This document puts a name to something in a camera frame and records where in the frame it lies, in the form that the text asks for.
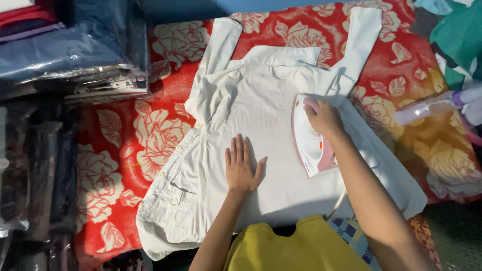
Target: person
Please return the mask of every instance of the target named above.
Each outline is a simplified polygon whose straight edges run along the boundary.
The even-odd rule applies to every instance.
[[[438,270],[421,247],[393,199],[345,131],[338,110],[318,100],[318,114],[305,106],[314,130],[330,141],[348,198],[368,244],[383,270]],[[369,270],[320,216],[300,221],[291,237],[275,236],[265,223],[250,225],[230,246],[244,199],[261,182],[265,159],[253,172],[248,139],[240,135],[226,149],[229,192],[197,251],[190,271]]]

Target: white shirt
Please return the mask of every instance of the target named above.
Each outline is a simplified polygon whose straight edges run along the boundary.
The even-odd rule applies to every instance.
[[[161,169],[139,206],[136,224],[153,260],[199,246],[228,192],[224,150],[248,136],[253,161],[267,158],[261,185],[244,203],[235,232],[250,224],[293,225],[328,215],[345,187],[339,170],[308,179],[291,131],[295,95],[317,94],[339,108],[347,132],[405,217],[420,213],[427,198],[398,159],[346,99],[381,29],[381,10],[353,8],[345,57],[330,70],[316,65],[320,48],[256,46],[229,61],[241,34],[238,23],[214,21],[185,106],[197,124]],[[347,197],[333,217],[351,218]]]

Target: clothes iron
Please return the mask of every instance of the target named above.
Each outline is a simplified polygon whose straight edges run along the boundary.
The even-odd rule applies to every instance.
[[[309,124],[308,116],[303,109],[305,105],[311,106],[316,113],[320,108],[315,99],[304,94],[297,94],[293,102],[291,130],[298,157],[308,174],[308,178],[312,178],[321,171],[337,167],[337,165],[330,142],[315,132]]]

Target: person's right hand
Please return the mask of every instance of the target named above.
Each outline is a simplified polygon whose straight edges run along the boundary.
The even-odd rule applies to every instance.
[[[308,116],[309,123],[318,134],[325,136],[328,140],[345,132],[343,121],[337,108],[334,108],[330,103],[317,99],[320,109],[318,114],[311,106],[304,106],[303,109]]]

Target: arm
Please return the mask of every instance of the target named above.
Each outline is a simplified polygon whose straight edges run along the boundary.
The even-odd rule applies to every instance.
[[[348,198],[382,269],[438,270],[346,133],[338,110],[321,100],[318,104],[318,114],[305,106],[309,122],[333,147]]]
[[[253,174],[248,138],[244,138],[244,143],[241,142],[241,135],[237,135],[236,139],[232,138],[231,152],[226,149],[225,156],[229,192],[202,241],[189,271],[219,271],[223,269],[242,203],[261,182],[261,171],[265,159],[263,158],[258,162],[256,172]]]

